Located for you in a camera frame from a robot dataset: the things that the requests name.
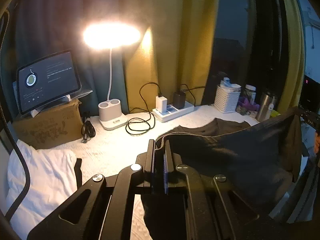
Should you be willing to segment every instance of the lamp head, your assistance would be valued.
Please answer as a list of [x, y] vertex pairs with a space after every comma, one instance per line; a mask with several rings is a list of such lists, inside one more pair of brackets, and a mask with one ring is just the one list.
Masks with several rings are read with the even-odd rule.
[[85, 43], [94, 49], [112, 49], [139, 39], [140, 32], [136, 28], [118, 22], [92, 24], [84, 31]]

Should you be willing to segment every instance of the plastic storage basket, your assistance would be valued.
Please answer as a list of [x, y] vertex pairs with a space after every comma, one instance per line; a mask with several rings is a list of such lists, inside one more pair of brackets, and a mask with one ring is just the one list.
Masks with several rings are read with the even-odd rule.
[[214, 107], [222, 113], [232, 113], [236, 111], [240, 92], [228, 92], [220, 86], [217, 88]]

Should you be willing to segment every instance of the power strip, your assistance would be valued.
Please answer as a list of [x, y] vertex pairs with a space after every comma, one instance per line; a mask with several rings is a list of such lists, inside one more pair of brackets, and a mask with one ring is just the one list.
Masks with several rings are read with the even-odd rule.
[[167, 105], [167, 111], [160, 113], [157, 109], [152, 109], [153, 114], [160, 122], [167, 122], [179, 116], [191, 113], [195, 109], [195, 106], [185, 101], [184, 108], [177, 109], [173, 105]]

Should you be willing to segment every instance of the yellow curtain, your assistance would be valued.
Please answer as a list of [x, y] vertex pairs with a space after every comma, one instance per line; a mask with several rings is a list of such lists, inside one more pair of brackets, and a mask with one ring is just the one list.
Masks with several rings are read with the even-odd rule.
[[284, 0], [284, 4], [289, 36], [289, 66], [284, 91], [277, 109], [279, 113], [284, 113], [289, 107], [298, 105], [305, 63], [304, 36], [297, 0]]
[[[204, 86], [209, 73], [212, 42], [219, 0], [125, 0], [123, 10], [146, 17], [150, 28], [150, 49], [141, 43], [134, 56], [125, 59], [125, 80], [129, 109], [145, 108], [139, 89], [146, 82], [158, 82], [162, 94], [172, 94], [182, 83], [190, 88]], [[194, 90], [200, 104], [204, 90]], [[149, 109], [155, 107], [157, 87], [142, 91]]]

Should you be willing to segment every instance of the metal screw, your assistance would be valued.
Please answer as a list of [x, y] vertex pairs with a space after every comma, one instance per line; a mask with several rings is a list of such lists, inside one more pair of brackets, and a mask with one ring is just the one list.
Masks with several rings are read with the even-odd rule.
[[215, 179], [219, 182], [225, 182], [227, 180], [226, 176], [222, 175], [222, 174], [218, 174], [215, 176]]
[[131, 165], [131, 170], [133, 170], [133, 171], [138, 171], [140, 169], [141, 169], [141, 165], [140, 164], [135, 163], [135, 164]]
[[102, 174], [96, 174], [92, 177], [93, 181], [95, 182], [99, 182], [103, 179], [103, 175]]
[[188, 166], [187, 165], [185, 165], [185, 164], [180, 164], [180, 165], [178, 165], [178, 167], [177, 167], [178, 169], [187, 169], [188, 168]]

